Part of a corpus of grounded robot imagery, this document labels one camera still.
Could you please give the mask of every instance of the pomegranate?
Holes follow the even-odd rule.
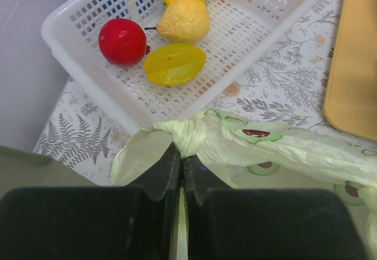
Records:
[[[143,29],[136,22],[124,18],[106,22],[98,42],[104,57],[119,67],[136,65],[149,52]]]

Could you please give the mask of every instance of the table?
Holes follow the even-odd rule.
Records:
[[[377,143],[335,130],[322,105],[342,0],[320,0],[264,56],[207,107],[253,120],[284,121],[377,151]],[[70,78],[35,147],[92,182],[110,185],[111,163],[130,136]],[[348,204],[361,235],[368,208],[352,188],[337,187],[266,163],[242,169],[250,187],[324,188]]]

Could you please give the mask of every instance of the white plastic basket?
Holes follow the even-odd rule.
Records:
[[[140,126],[187,117],[223,91],[318,0],[208,0],[211,30],[198,44],[207,61],[191,82],[177,87],[150,83],[138,66],[110,65],[98,49],[98,33],[111,18],[155,26],[163,0],[69,0],[47,17],[42,36],[52,54],[98,105],[130,134]],[[147,33],[154,51],[168,44]]]

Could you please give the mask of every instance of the yellow tray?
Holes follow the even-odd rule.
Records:
[[[377,0],[344,0],[323,111],[340,131],[377,141]]]

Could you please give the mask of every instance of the yellow pear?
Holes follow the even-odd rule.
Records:
[[[156,30],[174,43],[195,44],[210,30],[207,6],[199,0],[175,0],[166,8]]]

